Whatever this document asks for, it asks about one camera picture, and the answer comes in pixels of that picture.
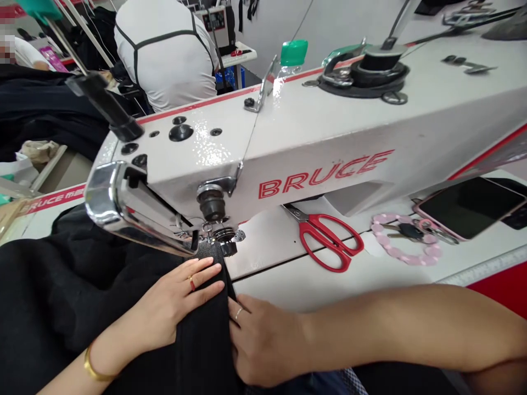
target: black cloth pile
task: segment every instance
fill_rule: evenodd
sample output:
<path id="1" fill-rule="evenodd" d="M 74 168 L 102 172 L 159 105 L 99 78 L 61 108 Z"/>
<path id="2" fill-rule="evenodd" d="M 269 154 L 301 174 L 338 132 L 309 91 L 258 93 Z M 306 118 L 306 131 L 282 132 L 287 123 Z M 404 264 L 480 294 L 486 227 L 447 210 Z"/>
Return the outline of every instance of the black cloth pile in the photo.
<path id="1" fill-rule="evenodd" d="M 0 65 L 0 162 L 14 161 L 26 140 L 52 140 L 95 159 L 109 125 L 86 97 L 76 96 L 65 84 L 68 77 Z M 127 100 L 114 96 L 130 114 Z"/>
<path id="2" fill-rule="evenodd" d="M 96 7 L 93 13 L 95 15 L 91 12 L 83 13 L 87 21 L 87 26 L 103 48 L 103 51 L 106 52 L 108 58 L 112 63 L 115 63 L 119 60 L 117 44 L 115 43 L 114 37 L 115 17 L 117 13 L 107 10 L 104 7 Z M 75 52 L 89 70 L 108 70 L 108 64 L 104 61 L 83 29 L 78 26 L 73 27 L 70 31 L 70 37 L 73 40 Z"/>
<path id="3" fill-rule="evenodd" d="M 243 393 L 231 354 L 227 295 L 232 283 L 218 249 L 201 250 L 224 266 L 224 290 L 191 312 L 177 340 L 128 365 L 107 394 Z M 113 236 L 78 206 L 39 240 L 0 247 L 0 388 L 34 395 L 106 327 L 183 259 Z"/>

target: water bottle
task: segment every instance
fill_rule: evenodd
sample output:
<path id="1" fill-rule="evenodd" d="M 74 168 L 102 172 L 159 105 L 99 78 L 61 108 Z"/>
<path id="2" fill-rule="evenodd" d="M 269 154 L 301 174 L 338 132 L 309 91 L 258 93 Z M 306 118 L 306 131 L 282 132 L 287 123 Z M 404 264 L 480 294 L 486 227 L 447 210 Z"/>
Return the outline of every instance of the water bottle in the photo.
<path id="1" fill-rule="evenodd" d="M 288 77 L 302 71 L 302 65 L 306 59 L 307 41 L 288 41 L 282 45 L 280 58 L 280 72 L 277 78 Z"/>

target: gold ring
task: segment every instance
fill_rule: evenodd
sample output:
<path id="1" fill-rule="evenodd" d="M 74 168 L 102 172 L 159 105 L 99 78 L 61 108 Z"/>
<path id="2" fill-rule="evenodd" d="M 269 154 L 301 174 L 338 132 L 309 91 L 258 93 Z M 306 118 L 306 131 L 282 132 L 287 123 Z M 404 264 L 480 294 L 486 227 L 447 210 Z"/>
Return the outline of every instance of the gold ring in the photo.
<path id="1" fill-rule="evenodd" d="M 240 312 L 243 310 L 243 307 L 240 307 L 240 310 L 238 310 L 238 312 L 236 313 L 236 315 L 234 316 L 234 321 L 238 321 L 238 316 L 240 315 Z"/>
<path id="2" fill-rule="evenodd" d="M 190 280 L 190 289 L 192 289 L 191 292 L 194 292 L 196 290 L 196 286 L 194 285 L 194 281 L 192 281 L 192 276 L 189 276 L 187 280 Z"/>

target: bangle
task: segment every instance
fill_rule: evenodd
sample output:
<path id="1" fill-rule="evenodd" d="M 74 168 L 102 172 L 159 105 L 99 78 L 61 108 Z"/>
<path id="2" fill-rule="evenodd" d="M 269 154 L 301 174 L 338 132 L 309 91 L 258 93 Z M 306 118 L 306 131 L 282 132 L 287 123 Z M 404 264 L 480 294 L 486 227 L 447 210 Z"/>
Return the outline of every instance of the bangle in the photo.
<path id="1" fill-rule="evenodd" d="M 91 344 L 88 346 L 88 348 L 86 349 L 86 353 L 84 354 L 84 368 L 88 371 L 89 375 L 94 378 L 95 380 L 97 381 L 112 381 L 114 380 L 115 378 L 117 378 L 119 375 L 114 375 L 114 376 L 110 376 L 110 375 L 103 375 L 101 373 L 98 373 L 96 372 L 93 368 L 92 368 L 92 363 L 90 362 L 89 360 L 89 354 L 92 350 L 92 346 L 93 346 L 93 343 L 95 342 L 92 341 Z"/>

